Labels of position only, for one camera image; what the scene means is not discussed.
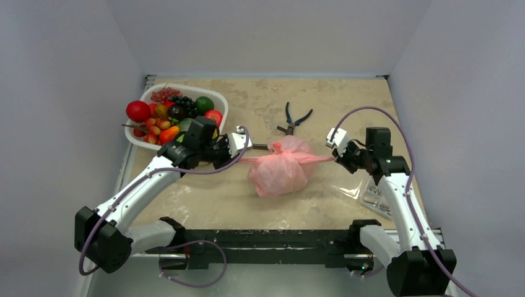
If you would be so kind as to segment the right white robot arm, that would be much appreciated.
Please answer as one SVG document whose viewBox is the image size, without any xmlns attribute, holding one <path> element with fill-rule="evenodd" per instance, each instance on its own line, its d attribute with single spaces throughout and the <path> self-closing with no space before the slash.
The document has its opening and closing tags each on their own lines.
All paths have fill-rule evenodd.
<svg viewBox="0 0 525 297">
<path fill-rule="evenodd" d="M 372 223 L 362 223 L 348 234 L 349 247 L 366 248 L 386 269 L 394 296 L 445 296 L 450 294 L 448 273 L 454 271 L 456 256 L 432 232 L 412 187 L 409 166 L 393 155 L 391 131 L 386 127 L 366 129 L 365 146 L 359 148 L 348 133 L 333 128 L 326 137 L 336 163 L 348 172 L 365 170 L 373 179 L 390 209 L 397 240 Z"/>
</svg>

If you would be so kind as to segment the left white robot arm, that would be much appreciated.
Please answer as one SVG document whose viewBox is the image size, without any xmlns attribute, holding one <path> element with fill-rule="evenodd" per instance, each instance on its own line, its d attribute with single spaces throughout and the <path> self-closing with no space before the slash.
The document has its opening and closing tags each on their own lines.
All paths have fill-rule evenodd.
<svg viewBox="0 0 525 297">
<path fill-rule="evenodd" d="M 251 147 L 246 127 L 215 135 L 216 123 L 199 116 L 187 131 L 161 146 L 146 168 L 119 193 L 94 209 L 82 207 L 74 217 L 74 247 L 80 252 L 79 272 L 88 276 L 98 269 L 113 273 L 131 255 L 165 248 L 170 253 L 187 244 L 185 228 L 170 217 L 150 225 L 132 222 L 168 186 L 183 176 L 209 175 L 237 163 Z"/>
</svg>

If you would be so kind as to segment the pink plastic bag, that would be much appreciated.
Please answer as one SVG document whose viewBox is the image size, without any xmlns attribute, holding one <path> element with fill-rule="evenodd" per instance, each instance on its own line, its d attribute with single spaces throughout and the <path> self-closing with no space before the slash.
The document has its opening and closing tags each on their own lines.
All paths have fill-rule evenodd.
<svg viewBox="0 0 525 297">
<path fill-rule="evenodd" d="M 243 157 L 250 165 L 247 178 L 260 197 L 275 197 L 304 189 L 321 163 L 331 155 L 316 155 L 309 143 L 297 136 L 285 136 L 267 145 L 268 154 Z"/>
</svg>

